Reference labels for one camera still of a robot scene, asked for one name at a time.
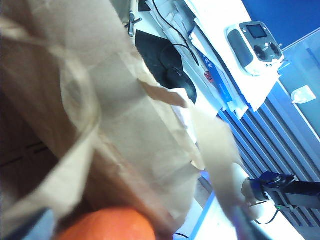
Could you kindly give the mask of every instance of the paper bag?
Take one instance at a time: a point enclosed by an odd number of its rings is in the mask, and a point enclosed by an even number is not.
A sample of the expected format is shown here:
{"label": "paper bag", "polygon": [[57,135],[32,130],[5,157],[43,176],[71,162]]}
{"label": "paper bag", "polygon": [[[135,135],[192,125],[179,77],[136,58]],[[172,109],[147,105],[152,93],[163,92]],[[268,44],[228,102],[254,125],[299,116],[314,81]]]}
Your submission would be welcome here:
{"label": "paper bag", "polygon": [[[91,161],[84,194],[94,209],[133,206],[159,236],[183,224],[204,164],[227,215],[239,204],[231,164],[241,161],[229,127],[158,86],[109,1],[4,0],[1,10],[27,31],[1,22],[1,87],[52,152],[64,156],[4,213],[2,225],[12,230],[11,223],[44,205],[57,219],[67,215]],[[190,108],[200,152],[170,105]],[[60,176],[69,177],[62,184]]]}

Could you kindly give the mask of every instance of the orange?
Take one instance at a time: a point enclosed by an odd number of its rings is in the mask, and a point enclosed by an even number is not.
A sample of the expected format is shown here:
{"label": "orange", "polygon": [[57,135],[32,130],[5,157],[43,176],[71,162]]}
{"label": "orange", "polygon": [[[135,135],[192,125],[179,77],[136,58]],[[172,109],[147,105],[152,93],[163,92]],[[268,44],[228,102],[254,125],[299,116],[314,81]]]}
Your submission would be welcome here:
{"label": "orange", "polygon": [[58,240],[156,240],[156,237],[143,215],[129,207],[114,207],[86,215]]}

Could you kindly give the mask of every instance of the mouse pad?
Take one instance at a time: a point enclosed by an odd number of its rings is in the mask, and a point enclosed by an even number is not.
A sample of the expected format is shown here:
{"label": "mouse pad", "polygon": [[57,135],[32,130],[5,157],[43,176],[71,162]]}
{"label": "mouse pad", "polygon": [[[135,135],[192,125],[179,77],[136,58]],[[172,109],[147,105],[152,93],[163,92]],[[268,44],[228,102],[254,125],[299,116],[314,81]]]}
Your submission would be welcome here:
{"label": "mouse pad", "polygon": [[[161,64],[159,58],[162,50],[171,45],[167,39],[151,35],[143,31],[136,31],[135,46],[141,54],[146,66],[160,85],[167,88],[166,68]],[[182,60],[174,47],[168,47],[162,54],[162,61],[167,68],[182,70]]]}

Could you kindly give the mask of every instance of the black cable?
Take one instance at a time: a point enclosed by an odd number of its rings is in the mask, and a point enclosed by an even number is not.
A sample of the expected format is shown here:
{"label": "black cable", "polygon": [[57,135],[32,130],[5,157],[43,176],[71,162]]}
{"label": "black cable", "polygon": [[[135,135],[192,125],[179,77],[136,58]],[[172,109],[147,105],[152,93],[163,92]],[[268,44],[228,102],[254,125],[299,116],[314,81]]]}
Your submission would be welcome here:
{"label": "black cable", "polygon": [[275,211],[275,214],[274,214],[273,218],[271,218],[271,220],[268,221],[267,223],[261,223],[261,222],[259,222],[258,220],[254,220],[254,221],[255,221],[257,224],[259,224],[259,225],[270,224],[273,220],[275,220],[275,218],[276,218],[276,216],[277,216],[277,214],[278,214],[279,212],[280,212],[280,211],[277,209],[277,210]]}
{"label": "black cable", "polygon": [[168,24],[171,28],[173,28],[173,30],[175,30],[175,31],[179,34],[179,36],[183,39],[183,41],[184,41],[184,43],[185,43],[185,46],[184,46],[184,47],[186,47],[186,48],[189,50],[189,52],[190,52],[190,54],[192,55],[195,63],[199,66],[199,61],[198,61],[196,55],[194,54],[194,52],[193,52],[193,51],[191,50],[191,48],[189,47],[189,45],[188,45],[187,40],[185,39],[185,37],[182,35],[181,32],[179,32],[178,29],[176,29],[171,23],[169,23],[169,22],[161,15],[161,13],[160,13],[160,11],[159,11],[156,3],[155,3],[155,0],[152,0],[152,3],[153,3],[153,5],[154,5],[155,10],[156,10],[157,13],[159,14],[160,18],[162,18],[162,20],[165,21],[166,24]]}
{"label": "black cable", "polygon": [[168,69],[168,67],[164,64],[164,61],[163,61],[164,52],[165,52],[168,48],[174,47],[174,46],[180,46],[180,47],[184,47],[184,48],[188,49],[187,46],[185,46],[185,45],[183,45],[183,44],[178,44],[178,43],[176,43],[176,44],[169,44],[169,45],[165,46],[165,47],[161,50],[160,55],[159,55],[159,62],[161,63],[161,65],[162,65],[165,69]]}
{"label": "black cable", "polygon": [[186,236],[186,235],[184,235],[184,234],[182,234],[182,233],[178,233],[178,232],[176,232],[174,235],[179,235],[179,236],[185,237],[186,239],[189,238],[188,236]]}

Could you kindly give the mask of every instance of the stack of papers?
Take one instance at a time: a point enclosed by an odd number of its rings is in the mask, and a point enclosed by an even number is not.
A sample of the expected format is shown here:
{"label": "stack of papers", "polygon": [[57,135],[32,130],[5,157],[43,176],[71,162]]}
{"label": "stack of papers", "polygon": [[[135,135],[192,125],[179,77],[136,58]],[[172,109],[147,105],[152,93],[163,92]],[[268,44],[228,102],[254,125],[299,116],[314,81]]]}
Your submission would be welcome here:
{"label": "stack of papers", "polygon": [[[217,110],[234,112],[241,119],[266,100],[279,75],[252,76],[238,63],[226,36],[234,24],[251,21],[241,0],[154,0],[164,19],[187,40],[198,66],[185,47],[176,46],[183,70]],[[181,36],[146,2],[151,15],[172,44],[186,45]]]}
{"label": "stack of papers", "polygon": [[184,0],[196,18],[194,22],[221,56],[229,69],[237,92],[245,102],[257,111],[266,100],[275,83],[279,80],[277,72],[260,76],[247,73],[238,62],[228,40],[228,27],[250,22],[251,18],[241,0]]}

